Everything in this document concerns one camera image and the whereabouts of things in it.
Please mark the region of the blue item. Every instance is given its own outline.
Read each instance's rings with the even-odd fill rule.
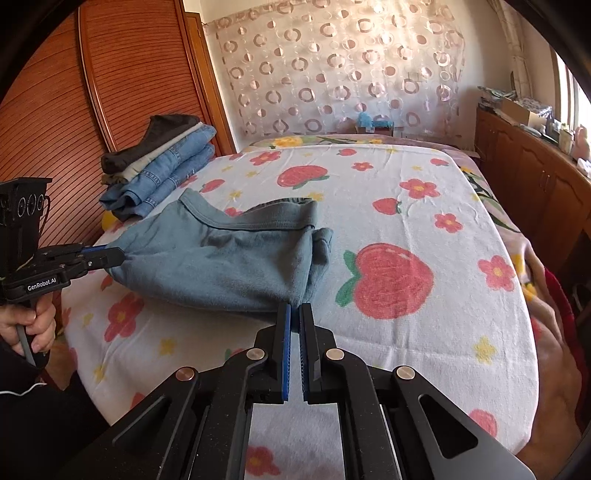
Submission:
[[[111,185],[100,197],[101,205],[105,210],[112,210],[115,216],[118,216],[118,210],[138,206],[147,200],[181,163],[201,152],[215,134],[216,129],[210,125],[203,125],[188,134],[153,159],[129,183]]]
[[[147,217],[148,214],[154,210],[156,205],[170,195],[182,182],[207,165],[215,153],[216,149],[213,145],[205,145],[205,148],[201,150],[201,152],[181,163],[178,168],[170,174],[170,177],[164,180],[160,184],[160,187],[154,190],[154,192],[142,203],[138,206],[124,207],[122,209],[114,210],[113,215],[121,221],[127,220],[132,215],[139,215],[142,218]]]
[[[283,199],[237,217],[187,189],[110,244],[125,253],[113,279],[139,294],[226,312],[276,312],[311,300],[328,268],[332,230],[317,203]]]
[[[391,120],[373,120],[369,114],[362,112],[357,117],[357,126],[359,128],[365,128],[365,132],[372,134],[376,128],[392,128]]]

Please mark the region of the sheer curtain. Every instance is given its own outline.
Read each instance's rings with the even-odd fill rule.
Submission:
[[[491,7],[501,20],[503,32],[509,51],[511,52],[511,63],[515,90],[519,98],[531,97],[530,76],[525,65],[523,52],[523,30],[521,28],[521,17],[513,7],[504,0],[488,0]]]
[[[208,24],[238,143],[354,132],[361,112],[453,139],[465,41],[440,0],[290,0]]]

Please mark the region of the red strawberry print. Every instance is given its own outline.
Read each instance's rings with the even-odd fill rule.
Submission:
[[[500,255],[495,255],[491,261],[479,260],[478,268],[486,274],[486,284],[491,290],[513,291],[515,288],[515,270]]]
[[[421,181],[419,179],[410,179],[402,181],[399,184],[404,190],[408,190],[408,196],[412,199],[423,199],[425,197],[439,197],[440,193],[436,190],[437,185],[430,181]]]
[[[201,190],[199,190],[199,193],[211,192],[212,190],[217,189],[220,185],[223,185],[224,183],[226,182],[222,179],[210,180],[207,183],[203,184]]]
[[[182,182],[182,184],[178,186],[178,188],[183,189],[187,185],[190,185],[191,183],[193,183],[195,180],[197,180],[197,175],[191,175],[190,177],[186,178],[185,181]]]
[[[294,190],[302,188],[309,181],[326,180],[329,171],[318,165],[302,165],[291,167],[281,173],[277,178],[280,187],[293,187]]]
[[[136,392],[134,397],[131,399],[131,405],[129,409],[132,410],[139,402],[141,402],[146,396],[143,393]]]
[[[105,330],[105,342],[111,342],[117,335],[129,337],[135,331],[135,318],[143,308],[143,299],[133,292],[113,304],[107,314],[109,326]]]
[[[456,220],[456,216],[453,213],[436,213],[435,215],[435,226],[437,228],[444,228],[448,233],[456,233],[464,228],[464,226]]]
[[[236,210],[234,207],[230,207],[224,210],[224,213],[226,215],[229,215],[231,217],[237,217],[238,215],[240,215],[241,213],[243,213],[243,211],[241,210]]]
[[[277,476],[281,470],[273,463],[273,453],[267,447],[251,447],[246,450],[246,471],[254,476],[266,473]]]
[[[364,162],[355,162],[351,168],[354,170],[365,171],[365,170],[371,170],[373,167],[374,166],[371,163],[369,163],[368,161],[364,161]]]
[[[339,153],[337,153],[337,155],[340,155],[341,157],[350,157],[351,155],[355,155],[356,153],[357,150],[353,150],[353,148],[343,148],[339,150]]]
[[[384,215],[396,215],[400,213],[401,203],[397,199],[379,199],[372,203],[374,208]]]
[[[100,290],[103,291],[105,288],[110,287],[113,284],[113,277],[107,275],[103,278],[103,281],[100,283]]]
[[[496,418],[492,413],[477,408],[476,410],[472,410],[468,416],[480,425],[482,430],[488,432],[488,435],[496,438],[498,427],[496,425]]]
[[[336,303],[345,307],[354,301],[368,317],[391,320],[414,313],[433,288],[431,269],[396,245],[371,244],[343,257],[353,278],[341,287]]]
[[[442,160],[441,158],[432,158],[431,163],[438,167],[447,167],[449,165],[448,161]]]
[[[279,160],[281,156],[281,152],[276,150],[274,152],[263,152],[256,157],[252,157],[250,162],[255,166],[258,167],[259,165],[263,165],[263,163],[267,163],[268,161],[275,161]]]

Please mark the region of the folded clothes stack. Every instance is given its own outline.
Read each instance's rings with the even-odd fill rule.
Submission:
[[[155,115],[138,145],[101,158],[101,205],[119,220],[147,216],[214,156],[216,130],[193,115]]]

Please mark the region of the cabinet door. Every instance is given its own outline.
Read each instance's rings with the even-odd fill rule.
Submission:
[[[476,152],[480,155],[483,164],[487,161],[486,153],[491,137],[491,126],[487,123],[486,117],[480,112],[476,117],[476,132],[474,134],[474,147]]]
[[[543,185],[547,203],[532,243],[542,263],[557,272],[591,211],[591,185],[568,160],[562,157],[552,160],[553,170]]]
[[[491,172],[486,179],[509,216],[511,216],[510,210],[513,209],[511,205],[513,199],[512,188],[519,151],[519,145],[513,139],[512,132],[509,129],[499,130],[496,134]]]
[[[513,186],[514,201],[508,205],[509,210],[506,211],[521,232],[531,239],[545,208],[547,192],[544,191],[544,186],[550,173],[547,153],[535,144],[530,144],[528,140],[519,147]]]

